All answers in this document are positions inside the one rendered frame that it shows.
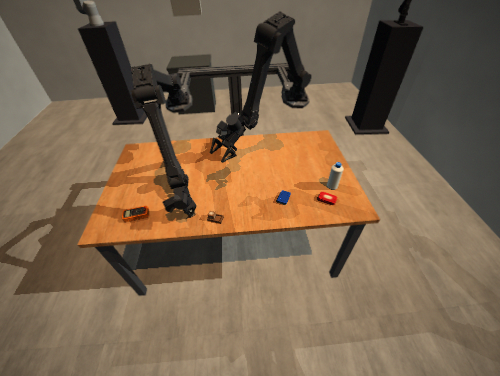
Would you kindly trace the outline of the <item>orange pocket multimeter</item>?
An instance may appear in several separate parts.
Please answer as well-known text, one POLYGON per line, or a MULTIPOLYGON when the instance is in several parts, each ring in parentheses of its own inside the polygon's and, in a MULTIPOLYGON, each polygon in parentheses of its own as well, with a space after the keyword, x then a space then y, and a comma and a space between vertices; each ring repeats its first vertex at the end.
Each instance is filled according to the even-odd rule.
POLYGON ((123 211, 122 219, 124 222, 134 221, 138 219, 143 219, 149 217, 149 208, 147 214, 148 206, 141 206, 136 208, 131 208, 123 211))

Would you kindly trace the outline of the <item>white bottle with blue cap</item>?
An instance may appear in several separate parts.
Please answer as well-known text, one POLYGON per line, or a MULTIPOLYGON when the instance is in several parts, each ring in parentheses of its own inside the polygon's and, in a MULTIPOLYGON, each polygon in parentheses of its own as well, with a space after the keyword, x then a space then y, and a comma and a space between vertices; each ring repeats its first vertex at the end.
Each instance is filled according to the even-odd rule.
POLYGON ((343 166, 340 162, 337 162, 336 164, 332 165, 330 175, 328 178, 327 182, 327 187, 329 189, 335 190, 338 188, 340 178, 343 172, 343 166))

